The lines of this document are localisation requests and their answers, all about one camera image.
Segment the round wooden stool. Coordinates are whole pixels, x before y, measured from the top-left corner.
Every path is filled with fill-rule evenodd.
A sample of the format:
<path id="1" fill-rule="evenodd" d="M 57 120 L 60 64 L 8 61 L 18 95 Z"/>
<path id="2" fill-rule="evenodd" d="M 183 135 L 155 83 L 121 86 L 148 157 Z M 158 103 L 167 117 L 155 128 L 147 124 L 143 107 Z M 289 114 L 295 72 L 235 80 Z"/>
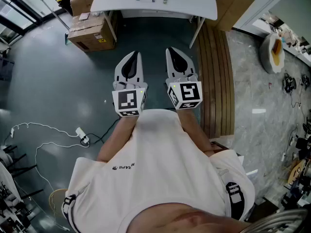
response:
<path id="1" fill-rule="evenodd" d="M 66 197 L 67 189 L 57 189 L 49 196 L 49 206 L 52 212 L 59 217 L 63 217 L 62 204 Z"/>

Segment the wooden slatted platform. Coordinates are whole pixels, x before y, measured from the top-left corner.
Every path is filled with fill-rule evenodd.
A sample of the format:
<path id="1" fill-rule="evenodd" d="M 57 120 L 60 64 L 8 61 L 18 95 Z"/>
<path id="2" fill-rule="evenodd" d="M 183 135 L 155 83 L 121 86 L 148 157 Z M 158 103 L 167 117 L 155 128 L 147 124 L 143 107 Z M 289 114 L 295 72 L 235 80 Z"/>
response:
<path id="1" fill-rule="evenodd" d="M 204 23 L 196 42 L 199 81 L 202 82 L 203 89 L 201 127 L 209 138 L 233 135 L 235 94 L 226 34 Z"/>

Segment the person's white t-shirt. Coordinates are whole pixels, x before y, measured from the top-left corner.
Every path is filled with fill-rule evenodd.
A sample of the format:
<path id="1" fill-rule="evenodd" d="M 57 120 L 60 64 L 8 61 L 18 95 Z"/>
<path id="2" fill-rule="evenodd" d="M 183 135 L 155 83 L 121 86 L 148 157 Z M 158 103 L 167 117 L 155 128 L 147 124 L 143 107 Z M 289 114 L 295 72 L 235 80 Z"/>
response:
<path id="1" fill-rule="evenodd" d="M 76 233 L 126 233 L 143 210 L 185 204 L 240 219 L 255 189 L 234 150 L 206 156 L 182 129 L 178 115 L 144 111 L 131 138 L 108 162 L 76 160 L 63 214 Z"/>

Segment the white cabinet brown top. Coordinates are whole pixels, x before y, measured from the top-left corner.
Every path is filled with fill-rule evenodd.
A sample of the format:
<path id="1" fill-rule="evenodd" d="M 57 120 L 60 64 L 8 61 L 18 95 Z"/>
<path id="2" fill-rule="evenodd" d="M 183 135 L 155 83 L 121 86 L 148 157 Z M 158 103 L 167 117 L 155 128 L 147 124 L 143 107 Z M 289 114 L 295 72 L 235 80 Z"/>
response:
<path id="1" fill-rule="evenodd" d="M 224 150 L 228 150 L 228 148 L 226 146 L 223 146 L 222 144 L 216 142 L 216 141 L 212 141 L 211 142 L 211 151 L 214 153 L 219 153 L 221 151 Z"/>

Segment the person's right forearm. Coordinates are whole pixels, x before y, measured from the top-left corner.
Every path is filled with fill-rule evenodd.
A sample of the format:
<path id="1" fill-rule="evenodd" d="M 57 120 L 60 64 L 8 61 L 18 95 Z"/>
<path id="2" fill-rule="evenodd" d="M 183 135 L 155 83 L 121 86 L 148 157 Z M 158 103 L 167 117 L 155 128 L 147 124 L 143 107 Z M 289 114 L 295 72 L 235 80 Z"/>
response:
<path id="1" fill-rule="evenodd" d="M 206 156 L 211 157 L 214 151 L 210 140 L 202 130 L 192 109 L 177 110 L 177 114 L 183 130 L 189 135 L 197 148 Z"/>

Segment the large cardboard box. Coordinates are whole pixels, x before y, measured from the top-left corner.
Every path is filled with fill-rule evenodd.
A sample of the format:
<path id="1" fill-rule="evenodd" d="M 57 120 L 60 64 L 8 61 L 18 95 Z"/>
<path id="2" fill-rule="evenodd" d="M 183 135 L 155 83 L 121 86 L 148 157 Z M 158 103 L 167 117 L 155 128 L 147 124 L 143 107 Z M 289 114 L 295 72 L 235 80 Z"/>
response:
<path id="1" fill-rule="evenodd" d="M 80 16 L 73 17 L 68 40 L 83 52 L 111 50 L 115 47 L 115 39 L 102 14 L 89 14 L 83 20 Z"/>

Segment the silver headset rim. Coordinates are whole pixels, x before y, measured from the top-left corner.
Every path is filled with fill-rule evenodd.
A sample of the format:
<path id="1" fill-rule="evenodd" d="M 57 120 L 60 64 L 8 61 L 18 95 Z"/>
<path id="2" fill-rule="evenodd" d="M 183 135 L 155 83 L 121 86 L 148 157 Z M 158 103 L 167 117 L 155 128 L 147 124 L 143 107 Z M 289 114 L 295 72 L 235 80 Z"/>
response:
<path id="1" fill-rule="evenodd" d="M 275 213 L 249 225 L 240 233 L 311 233 L 311 207 Z"/>

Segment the metal pole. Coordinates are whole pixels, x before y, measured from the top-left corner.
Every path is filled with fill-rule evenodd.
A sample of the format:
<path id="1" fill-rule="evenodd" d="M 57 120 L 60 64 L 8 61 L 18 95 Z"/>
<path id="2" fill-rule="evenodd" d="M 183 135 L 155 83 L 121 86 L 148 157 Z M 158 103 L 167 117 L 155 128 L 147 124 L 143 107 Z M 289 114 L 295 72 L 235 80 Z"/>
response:
<path id="1" fill-rule="evenodd" d="M 56 19 L 69 31 L 69 26 L 54 12 L 53 9 L 51 9 L 44 0 L 41 0 L 41 2 L 49 9 L 49 11 L 54 15 Z"/>

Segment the person's left forearm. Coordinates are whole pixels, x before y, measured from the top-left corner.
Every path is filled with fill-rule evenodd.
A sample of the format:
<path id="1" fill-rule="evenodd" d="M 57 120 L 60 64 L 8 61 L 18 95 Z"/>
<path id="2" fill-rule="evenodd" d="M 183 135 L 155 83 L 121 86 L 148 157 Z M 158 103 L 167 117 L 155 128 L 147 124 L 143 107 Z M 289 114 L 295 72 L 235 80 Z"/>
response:
<path id="1" fill-rule="evenodd" d="M 97 161 L 108 163 L 129 141 L 138 116 L 122 117 L 114 131 L 102 145 Z"/>

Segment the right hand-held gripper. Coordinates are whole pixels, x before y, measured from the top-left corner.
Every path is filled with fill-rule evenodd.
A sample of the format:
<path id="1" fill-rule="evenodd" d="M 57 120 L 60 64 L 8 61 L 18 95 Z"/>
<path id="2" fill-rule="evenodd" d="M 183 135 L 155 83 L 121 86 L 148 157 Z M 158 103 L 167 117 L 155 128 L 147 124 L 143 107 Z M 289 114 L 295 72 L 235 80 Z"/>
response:
<path id="1" fill-rule="evenodd" d="M 167 93 L 176 110 L 196 108 L 203 101 L 202 83 L 194 74 L 194 63 L 174 47 L 166 49 Z"/>

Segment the white table leg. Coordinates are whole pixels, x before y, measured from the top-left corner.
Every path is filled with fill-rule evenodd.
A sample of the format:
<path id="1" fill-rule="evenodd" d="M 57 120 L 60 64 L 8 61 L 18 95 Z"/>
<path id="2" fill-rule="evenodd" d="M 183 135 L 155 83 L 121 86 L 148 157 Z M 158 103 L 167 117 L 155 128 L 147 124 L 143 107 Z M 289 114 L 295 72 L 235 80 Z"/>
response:
<path id="1" fill-rule="evenodd" d="M 104 15 L 104 18 L 105 18 L 105 20 L 106 20 L 108 26 L 109 26 L 109 29 L 110 29 L 110 31 L 111 31 L 111 34 L 112 34 L 112 36 L 113 36 L 115 42 L 117 42 L 117 37 L 116 37 L 115 31 L 114 31 L 114 28 L 113 28 L 113 26 L 112 26 L 112 24 L 111 24 L 111 21 L 110 21 L 110 19 L 109 19 L 109 16 L 107 15 L 107 13 L 106 13 L 105 11 L 103 12 L 103 15 Z"/>
<path id="2" fill-rule="evenodd" d="M 192 46 L 193 46 L 193 44 L 194 44 L 194 42 L 195 42 L 195 40 L 196 40 L 196 38 L 197 38 L 197 36 L 199 34 L 199 32 L 200 32 L 204 22 L 205 22 L 205 18 L 204 17 L 197 17 L 197 28 L 196 28 L 196 31 L 195 31 L 195 33 L 193 35 L 193 38 L 192 38 L 192 40 L 191 40 L 191 42 L 189 44 L 189 48 L 190 49 L 192 48 Z"/>

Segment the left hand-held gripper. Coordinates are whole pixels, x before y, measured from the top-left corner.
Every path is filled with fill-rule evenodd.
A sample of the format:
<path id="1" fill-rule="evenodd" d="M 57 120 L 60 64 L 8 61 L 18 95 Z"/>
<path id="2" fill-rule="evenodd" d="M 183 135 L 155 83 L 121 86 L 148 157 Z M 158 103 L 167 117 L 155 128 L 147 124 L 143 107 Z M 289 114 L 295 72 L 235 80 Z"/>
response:
<path id="1" fill-rule="evenodd" d="M 120 117 L 139 116 L 147 97 L 147 83 L 126 83 L 134 79 L 143 80 L 142 57 L 140 52 L 133 51 L 126 55 L 115 68 L 116 81 L 113 82 L 113 104 Z"/>

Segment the white power strip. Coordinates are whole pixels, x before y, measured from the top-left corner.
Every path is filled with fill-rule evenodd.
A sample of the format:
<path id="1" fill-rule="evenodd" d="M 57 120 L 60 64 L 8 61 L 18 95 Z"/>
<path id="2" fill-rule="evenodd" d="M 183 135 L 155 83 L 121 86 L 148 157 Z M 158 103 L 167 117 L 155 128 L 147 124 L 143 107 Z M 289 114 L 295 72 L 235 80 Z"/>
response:
<path id="1" fill-rule="evenodd" d="M 85 134 L 81 127 L 76 129 L 77 135 L 80 137 L 81 145 L 88 146 L 89 145 L 89 137 Z"/>

